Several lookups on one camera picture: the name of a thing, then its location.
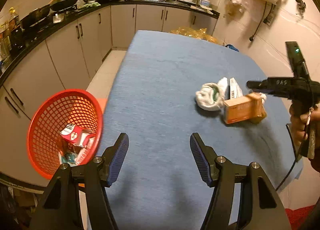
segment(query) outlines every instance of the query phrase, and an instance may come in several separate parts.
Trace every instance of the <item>kitchen cabinet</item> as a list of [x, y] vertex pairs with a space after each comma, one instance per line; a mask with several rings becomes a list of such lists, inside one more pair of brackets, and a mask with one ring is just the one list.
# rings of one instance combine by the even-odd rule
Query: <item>kitchen cabinet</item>
[[4, 87], [30, 119], [45, 100], [64, 89], [45, 41], [21, 60]]
[[112, 47], [111, 39], [111, 6], [102, 8], [99, 12], [99, 46], [102, 59]]
[[32, 167], [27, 154], [26, 138], [30, 120], [0, 87], [0, 172], [15, 179], [46, 186], [48, 180]]
[[179, 27], [190, 27], [191, 25], [191, 12], [188, 10], [181, 10], [177, 8], [165, 8], [164, 22], [162, 31], [170, 32]]
[[99, 15], [97, 12], [78, 19], [83, 56], [89, 72], [90, 81], [102, 65], [99, 45]]
[[50, 56], [65, 89], [86, 89], [90, 77], [84, 60], [80, 29], [73, 21], [46, 39]]
[[111, 27], [113, 49], [127, 49], [135, 34], [136, 4], [112, 5]]
[[155, 5], [137, 5], [136, 32], [162, 31], [165, 7]]
[[211, 16], [195, 12], [192, 12], [191, 14], [191, 28], [194, 30], [207, 28], [206, 33], [212, 35], [216, 23], [217, 19], [212, 18]]

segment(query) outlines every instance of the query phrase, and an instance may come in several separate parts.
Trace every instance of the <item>frying pan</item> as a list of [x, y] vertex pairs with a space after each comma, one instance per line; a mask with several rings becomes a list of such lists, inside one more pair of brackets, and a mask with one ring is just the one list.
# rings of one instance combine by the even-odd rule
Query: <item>frying pan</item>
[[21, 21], [21, 27], [23, 29], [29, 28], [31, 25], [35, 24], [39, 20], [47, 17], [50, 12], [50, 4], [47, 4], [41, 8], [37, 8], [29, 13], [26, 17], [24, 17]]
[[50, 4], [50, 8], [54, 12], [57, 12], [73, 6], [76, 2], [77, 0], [53, 0], [53, 2]]

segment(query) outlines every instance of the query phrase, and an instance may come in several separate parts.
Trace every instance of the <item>table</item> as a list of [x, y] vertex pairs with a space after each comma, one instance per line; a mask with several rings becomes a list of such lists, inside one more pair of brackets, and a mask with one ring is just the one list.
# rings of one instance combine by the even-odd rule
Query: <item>table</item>
[[[200, 229], [213, 188], [201, 180], [192, 156], [193, 132], [233, 163], [258, 162], [274, 186], [287, 174], [294, 153], [281, 99], [268, 96], [268, 116], [258, 125], [226, 126], [223, 112], [197, 107], [195, 92], [201, 85], [224, 76], [234, 77], [244, 94], [247, 80], [266, 78], [250, 57], [231, 49], [181, 35], [136, 33], [108, 99], [97, 153], [102, 155], [121, 132], [128, 134], [118, 180], [106, 189], [120, 230]], [[299, 162], [286, 184], [301, 170]], [[231, 223], [239, 197], [236, 184]]]

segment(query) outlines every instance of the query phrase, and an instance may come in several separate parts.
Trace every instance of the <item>hand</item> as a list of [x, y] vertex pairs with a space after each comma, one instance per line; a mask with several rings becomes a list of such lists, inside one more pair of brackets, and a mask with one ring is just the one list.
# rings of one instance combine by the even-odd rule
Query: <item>hand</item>
[[[306, 126], [309, 113], [305, 113], [300, 117], [296, 117], [294, 116], [292, 105], [290, 106], [289, 113], [291, 115], [290, 121], [292, 123], [291, 133], [293, 137], [293, 142], [295, 145], [300, 146], [305, 133], [303, 130]], [[310, 121], [313, 121], [316, 123], [316, 148], [320, 148], [320, 109], [319, 108], [316, 107], [313, 110]]]

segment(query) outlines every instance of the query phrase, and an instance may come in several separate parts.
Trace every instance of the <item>black countertop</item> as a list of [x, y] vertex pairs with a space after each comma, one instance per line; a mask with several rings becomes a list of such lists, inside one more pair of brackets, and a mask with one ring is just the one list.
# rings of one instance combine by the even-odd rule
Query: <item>black countertop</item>
[[44, 28], [41, 33], [38, 33], [36, 36], [36, 39], [33, 39], [31, 42], [27, 42], [26, 43], [26, 47], [16, 53], [16, 54], [12, 54], [11, 58], [9, 61], [7, 61], [7, 63], [4, 64], [5, 68], [2, 68], [2, 72], [0, 71], [0, 86], [3, 85], [4, 81], [7, 79], [7, 77], [10, 75], [10, 73], [14, 70], [14, 68], [19, 64], [19, 62], [28, 54], [31, 52], [31, 50], [33, 50], [37, 45], [39, 45], [42, 41], [44, 41], [46, 38], [48, 38], [50, 35], [52, 35], [53, 33], [55, 33], [57, 30], [61, 29], [62, 27], [66, 26], [67, 24], [75, 21], [76, 19], [94, 12], [96, 10], [99, 10], [101, 8], [104, 8], [106, 6], [109, 5], [119, 5], [119, 4], [148, 4], [148, 5], [159, 5], [159, 6], [169, 6], [169, 7], [174, 7], [174, 8], [179, 8], [179, 9], [183, 9], [183, 10], [189, 10], [189, 11], [193, 11], [193, 12], [197, 12], [197, 13], [201, 13], [203, 15], [207, 15], [210, 16], [212, 18], [218, 19], [220, 13], [212, 10], [213, 14], [209, 14], [207, 12], [203, 12], [200, 10], [196, 10], [196, 9], [192, 9], [190, 6], [194, 5], [191, 3], [187, 3], [187, 2], [183, 2], [183, 4], [173, 4], [173, 3], [168, 3], [168, 2], [164, 2], [164, 1], [148, 1], [148, 0], [133, 0], [133, 1], [124, 1], [124, 0], [120, 0], [120, 1], [112, 1], [112, 2], [108, 2], [105, 4], [102, 4], [101, 6], [98, 7], [92, 7], [92, 8], [87, 8], [84, 10], [77, 10], [72, 14], [69, 14], [65, 20], [61, 23], [56, 23], [53, 25], [50, 25], [46, 28]]

